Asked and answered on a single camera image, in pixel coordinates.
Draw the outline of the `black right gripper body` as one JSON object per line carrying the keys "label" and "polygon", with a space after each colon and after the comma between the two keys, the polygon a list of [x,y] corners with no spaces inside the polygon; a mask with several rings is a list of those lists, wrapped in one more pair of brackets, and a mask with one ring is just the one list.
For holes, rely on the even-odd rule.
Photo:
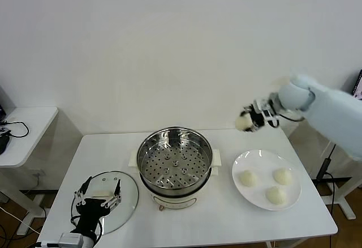
{"label": "black right gripper body", "polygon": [[249,114],[250,115],[250,118],[251,118],[251,121],[252,123],[255,123],[255,124],[265,124],[265,120],[262,116],[262,114],[259,114],[259,113],[256,113],[256,111],[253,113],[253,114]]}

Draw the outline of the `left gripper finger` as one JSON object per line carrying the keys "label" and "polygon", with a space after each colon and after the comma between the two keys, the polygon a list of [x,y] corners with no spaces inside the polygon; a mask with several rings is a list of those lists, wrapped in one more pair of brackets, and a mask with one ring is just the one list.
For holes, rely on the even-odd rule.
{"label": "left gripper finger", "polygon": [[85,194],[88,190],[91,180],[92,176],[88,177],[87,180],[82,183],[80,188],[74,192],[74,202],[77,206],[85,204]]}
{"label": "left gripper finger", "polygon": [[106,199],[105,202],[103,202],[101,204],[101,206],[102,207],[116,207],[121,201],[122,201],[121,185],[120,185],[120,180],[118,180],[114,192],[112,193],[112,195],[109,196],[108,199]]}

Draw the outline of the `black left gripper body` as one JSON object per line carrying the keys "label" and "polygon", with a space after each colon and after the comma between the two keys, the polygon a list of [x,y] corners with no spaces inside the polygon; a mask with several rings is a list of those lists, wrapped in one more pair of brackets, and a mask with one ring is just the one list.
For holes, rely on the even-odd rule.
{"label": "black left gripper body", "polygon": [[85,204],[76,207],[80,217],[77,221],[76,228],[73,233],[94,233],[97,228],[98,221],[110,214],[110,208],[102,206],[106,200],[104,199],[85,199]]}

